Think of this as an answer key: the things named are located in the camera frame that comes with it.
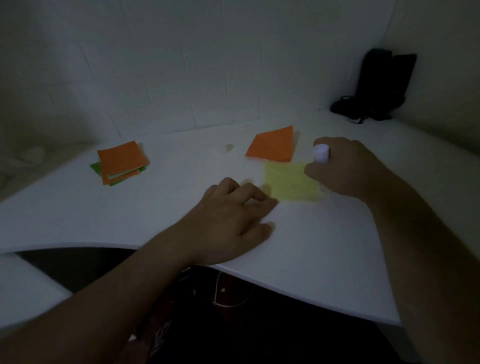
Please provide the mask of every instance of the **person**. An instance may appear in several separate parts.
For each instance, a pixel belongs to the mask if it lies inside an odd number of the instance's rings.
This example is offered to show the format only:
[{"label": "person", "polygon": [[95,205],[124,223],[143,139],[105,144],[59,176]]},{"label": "person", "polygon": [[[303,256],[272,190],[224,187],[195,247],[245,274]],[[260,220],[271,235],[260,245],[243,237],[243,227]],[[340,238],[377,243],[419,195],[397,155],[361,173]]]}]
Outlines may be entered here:
[{"label": "person", "polygon": [[[378,229],[402,324],[426,363],[480,362],[480,263],[405,181],[358,141],[319,138],[305,173],[363,201]],[[251,198],[257,204],[245,205]],[[231,260],[272,233],[277,205],[230,178],[115,269],[0,342],[1,363],[109,363],[186,267]]]}]

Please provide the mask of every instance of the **folded orange paper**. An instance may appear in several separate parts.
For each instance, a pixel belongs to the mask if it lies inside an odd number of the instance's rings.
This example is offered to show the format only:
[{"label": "folded orange paper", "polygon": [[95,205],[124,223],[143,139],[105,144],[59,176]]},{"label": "folded orange paper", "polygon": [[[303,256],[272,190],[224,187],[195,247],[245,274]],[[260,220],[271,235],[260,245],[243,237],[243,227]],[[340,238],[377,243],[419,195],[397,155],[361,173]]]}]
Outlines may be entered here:
[{"label": "folded orange paper", "polygon": [[290,162],[293,156],[293,126],[257,134],[245,156]]},{"label": "folded orange paper", "polygon": [[113,183],[138,174],[148,164],[134,141],[110,149],[98,150],[103,184]]}]

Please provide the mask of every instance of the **yellow paper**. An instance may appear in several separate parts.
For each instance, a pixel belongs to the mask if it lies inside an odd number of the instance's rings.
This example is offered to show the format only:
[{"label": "yellow paper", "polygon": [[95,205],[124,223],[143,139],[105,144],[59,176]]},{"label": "yellow paper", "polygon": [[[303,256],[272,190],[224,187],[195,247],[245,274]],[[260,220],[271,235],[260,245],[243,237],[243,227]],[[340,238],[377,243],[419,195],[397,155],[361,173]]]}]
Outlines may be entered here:
[{"label": "yellow paper", "polygon": [[320,201],[320,184],[303,173],[306,163],[265,162],[263,191],[280,201]]}]

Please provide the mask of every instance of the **white brick wall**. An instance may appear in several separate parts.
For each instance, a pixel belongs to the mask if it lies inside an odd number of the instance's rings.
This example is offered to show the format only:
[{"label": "white brick wall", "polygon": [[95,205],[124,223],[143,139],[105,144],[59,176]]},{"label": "white brick wall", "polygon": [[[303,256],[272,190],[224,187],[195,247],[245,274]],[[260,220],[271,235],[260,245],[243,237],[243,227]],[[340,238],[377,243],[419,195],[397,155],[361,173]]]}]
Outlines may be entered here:
[{"label": "white brick wall", "polygon": [[57,144],[327,108],[395,2],[3,0],[8,130]]}]

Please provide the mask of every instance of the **white cap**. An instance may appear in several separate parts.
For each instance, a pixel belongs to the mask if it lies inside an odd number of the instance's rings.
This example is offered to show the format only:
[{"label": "white cap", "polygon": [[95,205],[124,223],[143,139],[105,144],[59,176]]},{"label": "white cap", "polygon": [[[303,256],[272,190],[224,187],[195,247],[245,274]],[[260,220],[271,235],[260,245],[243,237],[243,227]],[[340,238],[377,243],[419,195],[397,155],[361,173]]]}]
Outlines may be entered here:
[{"label": "white cap", "polygon": [[328,163],[330,148],[327,144],[317,144],[313,147],[313,160],[318,163]]}]

